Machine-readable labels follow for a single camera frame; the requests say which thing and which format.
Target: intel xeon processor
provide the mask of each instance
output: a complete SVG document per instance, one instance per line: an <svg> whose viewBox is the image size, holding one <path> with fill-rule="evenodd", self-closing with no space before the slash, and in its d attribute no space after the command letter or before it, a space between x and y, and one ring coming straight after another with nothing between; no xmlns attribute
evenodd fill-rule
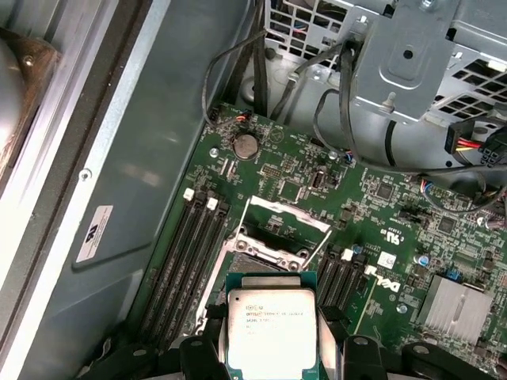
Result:
<svg viewBox="0 0 507 380"><path fill-rule="evenodd" d="M227 365L243 380L318 377L315 292L298 275L242 277L227 295Z"/></svg>

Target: black cable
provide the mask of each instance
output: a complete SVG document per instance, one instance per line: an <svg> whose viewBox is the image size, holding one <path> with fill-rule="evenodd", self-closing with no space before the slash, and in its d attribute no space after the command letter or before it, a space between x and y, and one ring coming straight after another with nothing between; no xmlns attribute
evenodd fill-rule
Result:
<svg viewBox="0 0 507 380"><path fill-rule="evenodd" d="M507 191L507 185L501 187L500 190L498 190L496 196L487 200L485 203L481 204L480 206L477 206L475 208L471 208L470 210L462 210L462 211L452 210L450 208L446 208L446 207L442 206L441 204L436 203L433 199L431 199L429 197L429 194L427 193L427 191L423 191L422 196L424 196L425 200L427 200L428 203L432 207L436 208L437 210L448 212L448 213L454 214L454 215L465 215L465 214L474 214L475 212L484 210L485 208L488 208L492 204L495 204L505 194L505 191Z"/></svg>
<svg viewBox="0 0 507 380"><path fill-rule="evenodd" d="M258 30L264 25L264 0L257 0L255 22ZM266 71L265 40L260 38L253 46L253 111L268 115L268 73Z"/></svg>
<svg viewBox="0 0 507 380"><path fill-rule="evenodd" d="M206 69L206 73L204 74L204 85L203 85L203 92L200 96L200 105L203 110L204 119L208 124L210 124L212 127L217 127L215 123L212 122L208 115L208 86L209 86L209 77L212 74L213 67L216 65L218 61L221 60L221 58L225 57L226 55L229 55L233 51L236 51L238 49L241 49L245 47L248 44L253 43L258 38L264 38L264 36L268 34L268 31L261 30L258 33L255 33L253 36L247 38L246 40L241 41L240 43L236 44L235 46L231 47L230 49L224 51L223 53L218 54L212 61L209 63L208 68Z"/></svg>
<svg viewBox="0 0 507 380"><path fill-rule="evenodd" d="M452 158L457 160L461 165L473 165L468 158L466 158L463 152L456 152L452 155ZM478 186L481 188L481 192L485 193L487 190L486 178L483 174L476 172L475 176L477 177Z"/></svg>
<svg viewBox="0 0 507 380"><path fill-rule="evenodd" d="M341 128L345 134L349 149L352 151L354 159L361 165L370 169L383 171L385 173L406 174L413 176L444 176L458 173L469 172L498 172L507 170L507 165L495 165L492 167L486 165L467 165L460 168L442 168L442 169L423 169L423 168L398 168L388 165L377 164L372 160L363 158L359 155L357 145L354 140L352 124L350 121L350 90L353 80L353 54L346 48L341 53L341 80L340 80L340 121Z"/></svg>
<svg viewBox="0 0 507 380"><path fill-rule="evenodd" d="M384 146L386 148L386 157L391 166L396 166L395 156L393 155L393 133L395 132L396 122L391 120L386 130Z"/></svg>
<svg viewBox="0 0 507 380"><path fill-rule="evenodd" d="M320 100L318 101L317 108L315 109L314 113L314 132L317 136L317 139L329 150L332 150L333 152L341 151L341 149L335 148L331 144L329 144L326 139L324 139L324 136L322 136L322 133L320 131L320 126L318 125L318 115L320 115L320 112L324 108L324 104L326 103L326 98L330 93L336 93L339 94L339 91L337 89L328 89L324 91L322 96L320 97Z"/></svg>
<svg viewBox="0 0 507 380"><path fill-rule="evenodd" d="M334 45L333 47L330 47L328 50L321 52L320 54L317 54L315 57L312 57L308 59L306 62L302 63L300 66L298 66L294 70L294 74L296 77L299 77L308 67L313 66L317 63L320 63L322 61L325 61L326 59L332 59L341 49L341 43L338 43ZM285 105L288 102L289 97L291 97L292 91L295 88L295 80L289 79L287 82L287 85L285 86L284 93L282 94L282 97L278 101L278 104L276 104L275 108L271 112L271 120L276 121L280 117L280 114L284 110Z"/></svg>

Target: motherboard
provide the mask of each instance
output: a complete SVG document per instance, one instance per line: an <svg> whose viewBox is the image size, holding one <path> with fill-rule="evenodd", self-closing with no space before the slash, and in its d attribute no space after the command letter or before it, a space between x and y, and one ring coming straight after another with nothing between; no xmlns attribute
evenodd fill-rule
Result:
<svg viewBox="0 0 507 380"><path fill-rule="evenodd" d="M439 211L421 178L364 168L227 104L213 112L128 319L138 340L165 350L198 332L205 306L226 301L228 272L310 270L319 305L338 306L350 333L395 352L425 340L494 374L507 351L506 233L486 226L503 215Z"/></svg>

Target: wire bundle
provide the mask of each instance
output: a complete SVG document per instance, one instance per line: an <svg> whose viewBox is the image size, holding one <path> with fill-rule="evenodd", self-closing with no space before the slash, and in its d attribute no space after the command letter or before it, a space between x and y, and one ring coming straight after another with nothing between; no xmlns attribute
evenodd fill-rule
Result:
<svg viewBox="0 0 507 380"><path fill-rule="evenodd" d="M421 194L422 194L422 196L424 196L425 200L427 200L428 203L432 207L436 208L437 210L440 210L443 212L448 212L448 213L454 214L454 215L474 214L475 212L484 210L484 209L488 208L489 206L495 204L497 201L501 200L501 198L504 196L505 192L507 191L507 185L506 185L506 186L501 187L500 190L498 190L497 192L491 193L491 195L492 195L491 198L488 199L485 203L478 205L477 207L474 207L474 208L471 208L468 210L452 210L450 208L446 208L446 207L436 203L433 199L431 199L429 197L428 190L432 186L433 186L433 183L430 182L429 180L422 180L421 181Z"/></svg>
<svg viewBox="0 0 507 380"><path fill-rule="evenodd" d="M463 152L466 150L474 150L478 149L482 146L482 143L479 141L471 141L464 138L459 138L458 147L456 148L457 152Z"/></svg>

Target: power connector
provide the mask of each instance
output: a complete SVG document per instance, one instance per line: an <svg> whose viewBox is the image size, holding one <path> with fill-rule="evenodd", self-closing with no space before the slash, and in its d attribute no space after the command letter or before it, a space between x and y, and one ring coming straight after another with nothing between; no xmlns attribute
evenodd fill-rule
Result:
<svg viewBox="0 0 507 380"><path fill-rule="evenodd" d="M499 129L479 148L481 164L489 167L507 163L507 128Z"/></svg>

